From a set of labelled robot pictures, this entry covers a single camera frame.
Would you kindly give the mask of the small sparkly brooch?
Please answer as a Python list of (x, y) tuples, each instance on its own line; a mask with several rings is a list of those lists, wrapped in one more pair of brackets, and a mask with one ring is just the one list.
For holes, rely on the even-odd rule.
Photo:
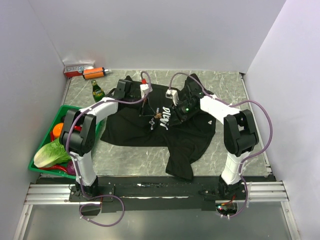
[(155, 119), (160, 119), (161, 117), (162, 117), (161, 113), (156, 113), (154, 116)]

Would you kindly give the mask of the black printed t-shirt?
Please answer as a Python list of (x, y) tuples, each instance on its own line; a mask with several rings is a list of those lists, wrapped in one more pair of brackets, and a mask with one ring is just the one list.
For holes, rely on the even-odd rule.
[[(140, 88), (140, 83), (129, 75), (125, 80), (132, 82), (130, 90)], [(179, 99), (186, 98), (187, 84), (199, 87), (199, 83), (195, 73), (187, 77), (183, 88), (177, 91)], [(165, 172), (190, 181), (194, 177), (191, 164), (198, 161), (211, 144), (216, 133), (216, 119), (200, 111), (182, 124), (170, 126), (173, 101), (165, 97), (167, 89), (167, 86), (152, 84), (152, 92), (148, 95), (148, 99), (156, 104), (156, 114), (162, 114), (161, 118), (139, 116), (142, 102), (120, 103), (117, 112), (107, 117), (100, 139), (116, 146), (166, 147), (169, 158)]]

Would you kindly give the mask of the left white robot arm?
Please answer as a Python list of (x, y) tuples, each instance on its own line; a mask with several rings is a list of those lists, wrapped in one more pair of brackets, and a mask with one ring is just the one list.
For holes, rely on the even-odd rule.
[(78, 188), (87, 201), (99, 197), (98, 177), (93, 168), (92, 149), (96, 141), (96, 125), (118, 111), (119, 104), (136, 105), (147, 99), (152, 91), (151, 81), (141, 82), (140, 98), (124, 101), (129, 95), (132, 82), (122, 80), (112, 95), (103, 97), (95, 104), (80, 110), (67, 111), (59, 142), (71, 157)]

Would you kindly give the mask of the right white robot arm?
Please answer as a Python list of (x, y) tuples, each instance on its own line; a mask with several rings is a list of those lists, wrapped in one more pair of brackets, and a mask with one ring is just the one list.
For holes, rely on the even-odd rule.
[(230, 199), (240, 189), (242, 160), (247, 158), (259, 143), (258, 131), (250, 110), (239, 110), (223, 103), (215, 94), (202, 86), (186, 85), (186, 97), (179, 99), (178, 91), (169, 88), (165, 97), (171, 99), (171, 126), (186, 122), (200, 111), (213, 116), (223, 124), (223, 140), (227, 150), (224, 169), (217, 191), (223, 199)]

